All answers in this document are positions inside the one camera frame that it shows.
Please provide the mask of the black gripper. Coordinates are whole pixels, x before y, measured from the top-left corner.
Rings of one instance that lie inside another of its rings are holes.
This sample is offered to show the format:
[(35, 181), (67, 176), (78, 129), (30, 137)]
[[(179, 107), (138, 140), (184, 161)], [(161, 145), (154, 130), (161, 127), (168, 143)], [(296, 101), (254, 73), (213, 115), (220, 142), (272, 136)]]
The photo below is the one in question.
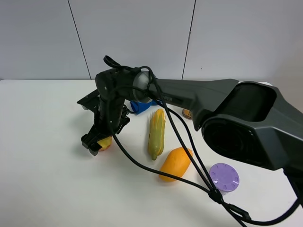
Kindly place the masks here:
[(81, 143), (83, 147), (89, 148), (93, 156), (96, 156), (103, 149), (97, 141), (112, 134), (119, 134), (130, 122), (130, 118), (127, 116), (125, 99), (118, 95), (113, 95), (109, 100), (99, 97), (98, 109), (93, 113), (93, 126), (88, 134), (81, 137)]

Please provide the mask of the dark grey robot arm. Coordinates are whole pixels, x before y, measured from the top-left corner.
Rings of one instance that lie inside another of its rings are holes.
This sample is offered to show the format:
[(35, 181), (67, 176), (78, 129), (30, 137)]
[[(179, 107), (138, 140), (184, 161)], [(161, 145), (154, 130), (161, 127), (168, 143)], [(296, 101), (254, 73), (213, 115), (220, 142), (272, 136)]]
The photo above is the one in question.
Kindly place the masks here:
[(192, 113), (196, 131), (217, 154), (262, 168), (303, 169), (303, 114), (273, 86), (235, 79), (190, 81), (152, 79), (140, 68), (114, 66), (99, 73), (97, 90), (79, 104), (94, 113), (81, 138), (93, 145), (120, 132), (125, 100), (147, 103), (149, 95)]

